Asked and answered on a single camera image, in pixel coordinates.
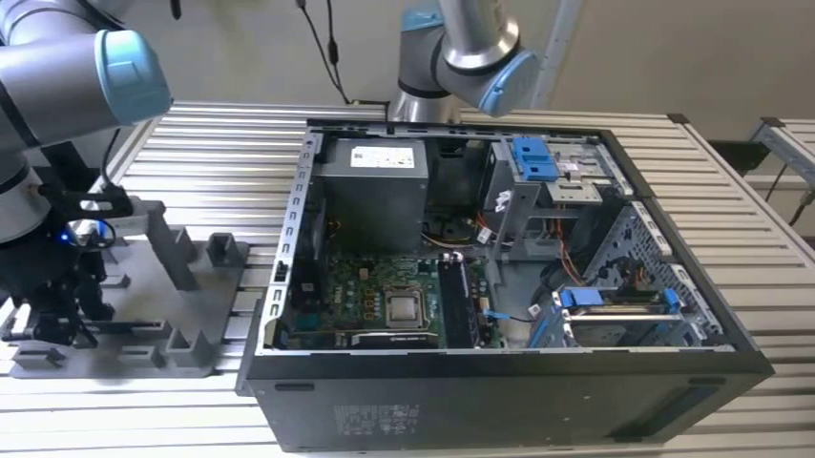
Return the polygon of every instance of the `sticker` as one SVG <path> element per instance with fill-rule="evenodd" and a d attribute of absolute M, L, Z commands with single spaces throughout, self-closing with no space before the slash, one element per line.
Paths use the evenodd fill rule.
<path fill-rule="evenodd" d="M 419 405 L 411 404 L 335 406 L 336 432 L 343 436 L 412 435 L 419 410 Z"/>
<path fill-rule="evenodd" d="M 492 231 L 490 230 L 490 228 L 483 227 L 482 228 L 482 232 L 479 232 L 479 237 L 478 240 L 482 243 L 487 243 L 487 241 L 490 240 L 490 236 L 492 235 Z"/>
<path fill-rule="evenodd" d="M 412 148 L 358 146 L 351 150 L 351 166 L 383 169 L 412 169 Z"/>
<path fill-rule="evenodd" d="M 570 172 L 576 172 L 580 168 L 572 162 L 558 162 L 558 166 L 560 170 L 568 170 Z"/>

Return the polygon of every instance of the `robot end effector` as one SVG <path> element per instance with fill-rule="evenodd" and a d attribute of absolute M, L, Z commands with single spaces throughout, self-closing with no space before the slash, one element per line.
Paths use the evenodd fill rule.
<path fill-rule="evenodd" d="M 0 288 L 32 309 L 6 341 L 72 344 L 80 334 L 96 344 L 86 322 L 114 316 L 99 287 L 107 243 L 78 244 L 68 223 L 132 213 L 111 183 L 102 194 L 71 196 L 43 186 L 23 151 L 131 125 L 172 103 L 147 42 L 135 31 L 102 30 L 88 8 L 76 0 L 0 2 Z M 80 207 L 88 200 L 99 210 Z"/>
<path fill-rule="evenodd" d="M 388 119 L 458 122 L 455 97 L 491 116 L 518 106 L 540 69 L 496 0 L 438 0 L 403 14 L 399 94 Z"/>

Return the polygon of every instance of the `blue drive bracket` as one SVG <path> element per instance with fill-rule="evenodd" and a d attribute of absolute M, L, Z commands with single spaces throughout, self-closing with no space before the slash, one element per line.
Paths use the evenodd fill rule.
<path fill-rule="evenodd" d="M 540 138 L 518 136 L 512 139 L 512 156 L 520 177 L 527 181 L 555 181 L 560 177 L 547 144 Z"/>

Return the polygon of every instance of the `metal slatted table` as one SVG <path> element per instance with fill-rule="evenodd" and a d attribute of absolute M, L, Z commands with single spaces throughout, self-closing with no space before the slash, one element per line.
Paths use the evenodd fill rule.
<path fill-rule="evenodd" d="M 178 103 L 140 126 L 111 175 L 167 203 L 195 239 L 252 243 L 218 375 L 198 380 L 15 380 L 0 346 L 0 451 L 22 456 L 282 453 L 254 399 L 232 388 L 275 244 L 308 117 L 380 119 L 380 108 Z M 400 456 L 815 456 L 815 255 L 690 125 L 665 115 L 515 112 L 464 123 L 610 129 L 662 207 L 773 361 L 775 375 L 663 447 L 444 450 Z"/>

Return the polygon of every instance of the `white label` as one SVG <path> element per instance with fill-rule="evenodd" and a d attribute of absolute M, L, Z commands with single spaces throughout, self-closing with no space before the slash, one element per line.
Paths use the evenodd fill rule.
<path fill-rule="evenodd" d="M 491 235 L 492 235 L 492 231 L 487 227 L 483 227 L 482 228 L 482 232 L 479 232 L 478 240 L 482 243 L 487 243 L 487 241 L 490 240 L 490 236 Z"/>
<path fill-rule="evenodd" d="M 558 165 L 560 166 L 560 170 L 568 170 L 571 172 L 580 170 L 576 164 L 572 162 L 558 162 Z"/>
<path fill-rule="evenodd" d="M 358 146 L 351 150 L 351 166 L 412 169 L 412 148 Z"/>

